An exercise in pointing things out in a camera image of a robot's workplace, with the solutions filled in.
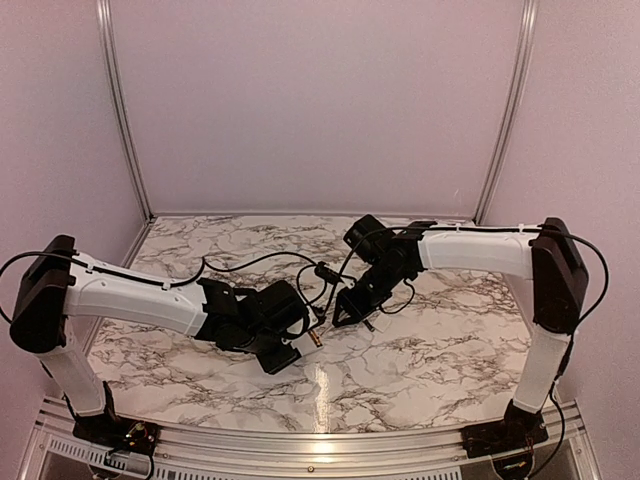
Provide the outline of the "white battery compartment cover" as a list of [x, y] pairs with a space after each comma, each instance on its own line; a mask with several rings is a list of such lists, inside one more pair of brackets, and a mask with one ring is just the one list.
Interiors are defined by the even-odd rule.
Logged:
[[375, 332], [385, 333], [391, 325], [391, 319], [389, 317], [383, 316], [378, 317], [372, 322], [372, 326]]

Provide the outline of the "white remote control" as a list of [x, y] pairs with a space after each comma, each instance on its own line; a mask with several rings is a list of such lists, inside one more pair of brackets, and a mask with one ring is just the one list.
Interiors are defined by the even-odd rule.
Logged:
[[322, 348], [316, 348], [307, 332], [305, 332], [301, 337], [297, 339], [285, 341], [285, 344], [297, 350], [302, 357], [312, 355], [324, 348], [324, 344]]

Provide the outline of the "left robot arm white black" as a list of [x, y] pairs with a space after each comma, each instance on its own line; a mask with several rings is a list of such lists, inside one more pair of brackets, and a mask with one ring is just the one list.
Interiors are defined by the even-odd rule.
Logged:
[[36, 356], [64, 393], [76, 437], [112, 448], [153, 443], [157, 427], [117, 414], [108, 384], [74, 344], [70, 317], [109, 317], [149, 325], [250, 354], [273, 375], [301, 358], [294, 343], [311, 328], [311, 313], [286, 281], [262, 290], [234, 288], [196, 274], [176, 281], [144, 276], [76, 251], [55, 237], [21, 278], [9, 335]]

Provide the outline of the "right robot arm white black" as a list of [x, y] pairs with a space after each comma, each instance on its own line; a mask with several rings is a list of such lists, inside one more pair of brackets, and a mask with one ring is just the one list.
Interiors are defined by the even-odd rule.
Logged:
[[336, 295], [332, 324], [362, 322], [400, 283], [425, 271], [452, 269], [499, 273], [530, 283], [531, 345], [519, 384], [502, 419], [464, 428], [473, 447], [521, 448], [540, 429], [542, 408], [570, 357], [589, 273], [565, 223], [549, 217], [538, 226], [487, 228], [415, 221], [386, 227], [372, 215], [344, 236], [350, 253], [368, 265]]

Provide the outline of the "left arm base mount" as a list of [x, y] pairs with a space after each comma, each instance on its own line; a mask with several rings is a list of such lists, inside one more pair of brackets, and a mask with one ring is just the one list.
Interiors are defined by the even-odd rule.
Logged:
[[112, 450], [149, 456], [155, 452], [159, 430], [156, 423], [129, 417], [115, 420], [80, 417], [75, 422], [73, 435]]

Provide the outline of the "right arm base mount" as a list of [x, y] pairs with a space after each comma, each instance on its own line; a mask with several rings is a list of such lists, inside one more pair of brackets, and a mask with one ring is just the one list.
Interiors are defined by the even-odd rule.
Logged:
[[549, 439], [543, 424], [525, 431], [521, 426], [507, 426], [502, 421], [466, 426], [461, 430], [461, 436], [463, 449], [470, 459], [531, 448]]

